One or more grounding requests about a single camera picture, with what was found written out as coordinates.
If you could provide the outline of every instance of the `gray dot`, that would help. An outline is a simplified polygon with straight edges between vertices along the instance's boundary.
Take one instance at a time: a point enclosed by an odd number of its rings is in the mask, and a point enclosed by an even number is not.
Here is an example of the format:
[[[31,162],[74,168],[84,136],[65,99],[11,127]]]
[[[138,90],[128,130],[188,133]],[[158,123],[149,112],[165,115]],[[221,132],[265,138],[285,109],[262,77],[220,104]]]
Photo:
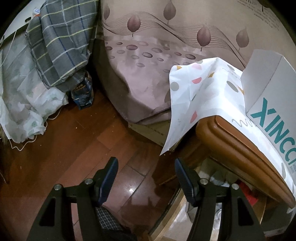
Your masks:
[[[179,89],[179,84],[178,84],[177,82],[172,82],[172,83],[170,84],[170,89],[171,89],[172,91],[177,91],[177,90]]]
[[[162,53],[163,51],[161,50],[161,49],[159,49],[159,48],[152,48],[151,49],[153,52],[155,52],[155,53]]]
[[[195,56],[192,54],[185,54],[185,57],[188,59],[195,59]]]
[[[194,95],[194,96],[193,96],[193,98],[192,98],[192,100],[191,100],[191,101],[193,101],[195,97],[196,97],[196,95]]]
[[[130,45],[126,46],[126,48],[128,50],[136,50],[138,47],[136,45],[130,44]]]
[[[147,53],[147,52],[142,53],[142,55],[143,55],[144,57],[146,57],[146,58],[152,58],[152,57],[153,57],[152,54]]]
[[[286,170],[285,170],[285,166],[283,163],[281,164],[281,174],[282,174],[283,179],[285,179],[286,178]]]
[[[133,59],[139,59],[140,57],[137,56],[137,55],[132,55],[131,58],[133,58]]]
[[[141,45],[141,46],[148,46],[149,44],[148,44],[147,42],[140,41],[140,42],[139,42],[139,45]]]
[[[227,65],[231,70],[233,70],[234,71],[234,68],[232,68],[230,65]]]
[[[143,68],[145,67],[145,65],[143,63],[137,63],[136,66],[140,67],[140,68]]]
[[[229,87],[231,89],[233,89],[235,92],[239,92],[238,89],[235,87],[235,85],[233,83],[231,83],[230,81],[226,81],[226,83],[229,85]]]

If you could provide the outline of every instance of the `wooden floor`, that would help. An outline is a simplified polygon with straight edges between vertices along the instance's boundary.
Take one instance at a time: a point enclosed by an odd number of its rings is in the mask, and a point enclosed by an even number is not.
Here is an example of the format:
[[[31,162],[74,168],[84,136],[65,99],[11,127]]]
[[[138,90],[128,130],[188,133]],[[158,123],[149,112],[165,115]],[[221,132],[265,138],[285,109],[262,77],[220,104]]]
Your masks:
[[[26,240],[54,184],[77,185],[115,156],[119,171],[105,206],[139,235],[154,225],[175,191],[174,183],[156,186],[152,178],[160,151],[160,146],[129,129],[100,91],[90,108],[79,111],[70,103],[23,151],[2,148],[0,169],[9,183],[0,179],[0,223],[13,240]],[[75,204],[72,209],[80,241]]]

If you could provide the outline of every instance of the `gray plaid fabric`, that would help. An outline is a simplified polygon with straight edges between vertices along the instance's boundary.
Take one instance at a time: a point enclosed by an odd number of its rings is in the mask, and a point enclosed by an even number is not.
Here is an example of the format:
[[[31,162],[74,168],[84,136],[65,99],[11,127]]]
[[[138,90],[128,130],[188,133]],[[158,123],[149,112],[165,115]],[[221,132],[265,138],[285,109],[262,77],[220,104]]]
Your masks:
[[[26,30],[43,83],[66,92],[85,75],[98,0],[46,0]]]
[[[117,221],[117,219],[105,207],[97,207],[96,213],[98,215],[102,229],[123,231],[124,229]]]

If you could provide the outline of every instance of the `cord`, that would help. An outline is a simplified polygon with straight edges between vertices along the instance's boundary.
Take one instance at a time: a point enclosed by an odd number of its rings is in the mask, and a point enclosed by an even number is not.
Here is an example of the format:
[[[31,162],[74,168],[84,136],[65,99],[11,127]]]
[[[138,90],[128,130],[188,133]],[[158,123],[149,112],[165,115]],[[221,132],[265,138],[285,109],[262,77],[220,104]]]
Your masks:
[[[17,31],[15,31],[15,34],[14,34],[13,39],[12,39],[12,41],[11,41],[11,44],[10,44],[10,46],[9,46],[8,52],[7,52],[6,56],[5,56],[5,59],[3,60],[2,64],[0,65],[0,68],[2,67],[2,65],[4,64],[4,61],[6,60],[6,58],[7,58],[7,56],[8,56],[8,53],[9,53],[9,51],[10,51],[11,45],[12,45],[12,43],[13,43],[13,40],[15,39],[15,35],[16,35],[16,33],[17,33]]]
[[[63,107],[60,108],[60,110],[59,110],[59,112],[58,112],[58,114],[57,114],[57,116],[56,116],[55,118],[57,118],[57,117],[59,116],[59,114],[60,114],[62,108],[63,108]],[[17,146],[12,147],[12,144],[11,144],[10,139],[8,139],[8,140],[9,140],[9,143],[10,143],[12,149],[17,148],[18,151],[22,151],[22,150],[24,149],[25,145],[27,145],[29,142],[34,142],[36,139],[37,139],[37,135],[35,136],[35,139],[34,139],[33,141],[27,141],[27,142],[24,144],[24,146],[22,147],[22,149],[19,149]]]
[[[61,107],[61,108],[59,109],[59,112],[58,112],[58,114],[57,114],[57,116],[56,116],[55,118],[57,118],[57,117],[59,116],[59,113],[61,112],[62,108],[63,108],[63,107]]]
[[[22,147],[22,149],[19,149],[17,146],[12,147],[12,144],[11,144],[10,139],[8,139],[8,140],[9,140],[9,143],[10,143],[12,149],[17,148],[19,151],[22,151],[22,150],[24,149],[24,147],[25,147],[29,142],[34,142],[36,139],[37,139],[37,135],[35,136],[35,139],[34,139],[33,141],[27,141],[27,142],[24,144],[24,146]]]

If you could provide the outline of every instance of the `wooden furniture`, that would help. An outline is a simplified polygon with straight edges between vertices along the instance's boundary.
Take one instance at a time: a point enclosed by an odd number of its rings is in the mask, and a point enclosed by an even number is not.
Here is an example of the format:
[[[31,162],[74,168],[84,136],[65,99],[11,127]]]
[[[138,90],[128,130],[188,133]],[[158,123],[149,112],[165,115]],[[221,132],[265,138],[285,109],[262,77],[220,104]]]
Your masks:
[[[179,151],[164,156],[160,162],[167,166],[162,175],[155,173],[155,182],[163,184],[175,178],[172,158],[181,157],[196,168],[206,157],[211,157],[276,201],[284,201],[293,208],[295,198],[281,175],[262,152],[239,130],[220,116],[201,119],[192,135],[182,143]]]

